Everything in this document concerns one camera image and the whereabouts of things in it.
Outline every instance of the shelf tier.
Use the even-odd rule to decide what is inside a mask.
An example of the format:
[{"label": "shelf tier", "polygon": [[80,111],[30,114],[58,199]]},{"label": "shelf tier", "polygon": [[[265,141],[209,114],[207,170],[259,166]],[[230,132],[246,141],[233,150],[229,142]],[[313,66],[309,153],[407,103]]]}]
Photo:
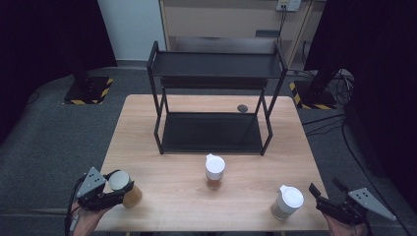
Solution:
[{"label": "shelf tier", "polygon": [[162,138],[164,152],[261,152],[256,114],[169,112]]}]

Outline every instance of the shelf rack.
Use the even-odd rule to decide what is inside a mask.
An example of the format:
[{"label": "shelf rack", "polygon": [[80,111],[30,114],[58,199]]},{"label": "shelf rack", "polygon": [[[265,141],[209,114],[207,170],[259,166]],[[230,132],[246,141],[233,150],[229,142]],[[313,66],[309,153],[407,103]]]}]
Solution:
[{"label": "shelf rack", "polygon": [[[157,119],[154,136],[160,154],[165,152],[256,152],[264,155],[273,136],[269,116],[287,73],[282,53],[274,43],[272,53],[212,53],[161,51],[154,42],[147,63]],[[160,79],[159,101],[155,78]],[[267,105],[268,80],[278,80]],[[255,89],[260,98],[255,112],[173,112],[168,89]],[[263,142],[258,122],[265,112],[268,137]],[[162,140],[158,131],[165,108]]]}]

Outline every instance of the person's arm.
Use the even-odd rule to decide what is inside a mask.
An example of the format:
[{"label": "person's arm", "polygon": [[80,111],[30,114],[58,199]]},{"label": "person's arm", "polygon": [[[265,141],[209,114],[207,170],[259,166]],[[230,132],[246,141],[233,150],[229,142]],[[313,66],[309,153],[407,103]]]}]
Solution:
[{"label": "person's arm", "polygon": [[323,213],[328,222],[328,229],[331,236],[363,236],[365,234],[365,224],[347,225]]},{"label": "person's arm", "polygon": [[102,209],[100,211],[84,210],[80,205],[75,202],[71,207],[73,211],[73,218],[78,215],[78,223],[74,229],[73,236],[89,236],[104,216],[104,214],[110,210],[110,208]]}]

